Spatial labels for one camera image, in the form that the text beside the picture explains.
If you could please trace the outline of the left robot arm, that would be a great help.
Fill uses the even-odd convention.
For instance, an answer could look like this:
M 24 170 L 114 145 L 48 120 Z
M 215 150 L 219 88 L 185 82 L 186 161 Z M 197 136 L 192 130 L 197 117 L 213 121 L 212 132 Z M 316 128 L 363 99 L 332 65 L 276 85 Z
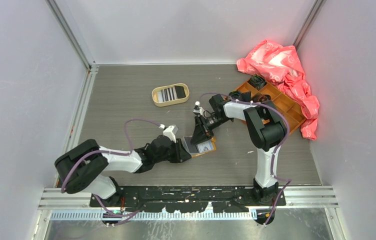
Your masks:
M 121 202 L 122 193 L 117 181 L 103 172 L 141 174 L 161 162 L 179 164 L 191 157 L 181 139 L 171 140 L 165 135 L 131 151 L 109 149 L 98 145 L 94 139 L 88 139 L 57 158 L 54 166 L 62 181 L 62 193 L 91 193 L 114 207 Z

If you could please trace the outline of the black credit card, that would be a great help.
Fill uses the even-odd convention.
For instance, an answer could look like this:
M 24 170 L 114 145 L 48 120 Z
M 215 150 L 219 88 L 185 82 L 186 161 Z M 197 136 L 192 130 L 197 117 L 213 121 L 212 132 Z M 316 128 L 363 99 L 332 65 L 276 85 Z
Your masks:
M 176 99 L 184 99 L 186 97 L 185 89 L 183 86 L 176 85 L 174 87 Z

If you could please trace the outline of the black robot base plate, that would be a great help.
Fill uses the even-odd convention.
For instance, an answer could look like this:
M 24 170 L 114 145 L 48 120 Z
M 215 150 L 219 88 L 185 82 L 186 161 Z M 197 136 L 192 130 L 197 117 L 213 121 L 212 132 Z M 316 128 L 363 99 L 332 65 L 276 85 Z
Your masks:
M 145 213 L 202 213 L 211 206 L 213 213 L 247 213 L 251 208 L 272 208 L 286 205 L 285 195 L 278 190 L 274 196 L 259 199 L 252 186 L 122 186 L 120 200 L 108 208 L 123 207 Z

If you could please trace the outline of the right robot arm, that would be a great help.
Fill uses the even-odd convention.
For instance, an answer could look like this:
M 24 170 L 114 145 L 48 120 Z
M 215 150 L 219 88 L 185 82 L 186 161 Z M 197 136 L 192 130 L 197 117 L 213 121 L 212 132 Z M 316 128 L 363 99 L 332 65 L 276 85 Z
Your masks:
M 267 205 L 279 192 L 276 170 L 281 145 L 290 131 L 287 120 L 271 100 L 247 102 L 216 94 L 209 99 L 209 104 L 213 109 L 211 113 L 207 113 L 199 101 L 195 102 L 191 144 L 199 145 L 210 140 L 214 136 L 214 129 L 228 121 L 244 121 L 250 140 L 257 149 L 252 197 L 257 204 Z

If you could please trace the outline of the orange card holder wallet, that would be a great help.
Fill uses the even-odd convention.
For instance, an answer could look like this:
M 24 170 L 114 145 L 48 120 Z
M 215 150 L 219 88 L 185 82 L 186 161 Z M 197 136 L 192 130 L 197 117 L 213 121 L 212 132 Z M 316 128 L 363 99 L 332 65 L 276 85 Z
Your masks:
M 191 144 L 191 136 L 184 136 L 182 138 L 182 145 L 184 149 L 191 155 L 192 158 L 198 157 L 210 152 L 214 152 L 217 150 L 216 147 L 216 137 L 212 137 L 211 139 L 199 143 L 197 145 Z

